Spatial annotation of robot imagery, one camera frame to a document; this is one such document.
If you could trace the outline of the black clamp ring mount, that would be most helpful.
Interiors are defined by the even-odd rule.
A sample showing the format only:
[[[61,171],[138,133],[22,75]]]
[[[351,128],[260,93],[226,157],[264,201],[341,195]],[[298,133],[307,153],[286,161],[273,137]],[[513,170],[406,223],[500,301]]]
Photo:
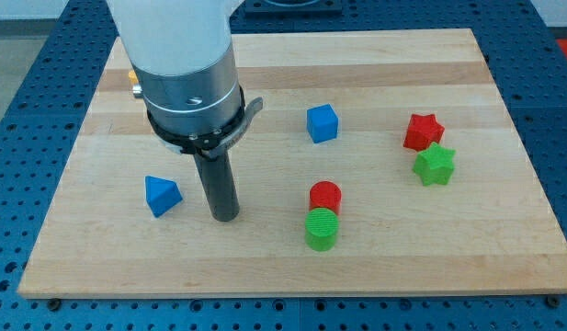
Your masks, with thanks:
[[[244,136],[253,117],[263,108],[264,99],[257,97],[245,107],[240,107],[236,115],[225,125],[206,134],[180,135],[162,128],[150,110],[147,119],[154,133],[171,151],[177,154],[199,154],[201,157],[213,160],[236,145]]]

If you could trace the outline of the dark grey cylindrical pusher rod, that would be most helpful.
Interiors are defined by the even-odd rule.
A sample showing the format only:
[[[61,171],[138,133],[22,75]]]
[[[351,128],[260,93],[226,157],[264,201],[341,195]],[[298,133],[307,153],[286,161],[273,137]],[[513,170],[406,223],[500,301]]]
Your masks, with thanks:
[[[219,222],[232,221],[237,217],[240,205],[229,155],[224,153],[209,159],[195,154],[194,160],[213,218]]]

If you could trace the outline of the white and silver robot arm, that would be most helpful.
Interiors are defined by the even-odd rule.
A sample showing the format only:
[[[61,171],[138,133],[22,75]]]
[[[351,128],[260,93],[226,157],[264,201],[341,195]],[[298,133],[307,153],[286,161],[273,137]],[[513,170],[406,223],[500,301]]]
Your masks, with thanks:
[[[154,133],[193,156],[210,212],[240,211],[229,151],[264,100],[247,101],[235,63],[230,18],[243,0],[108,0]]]

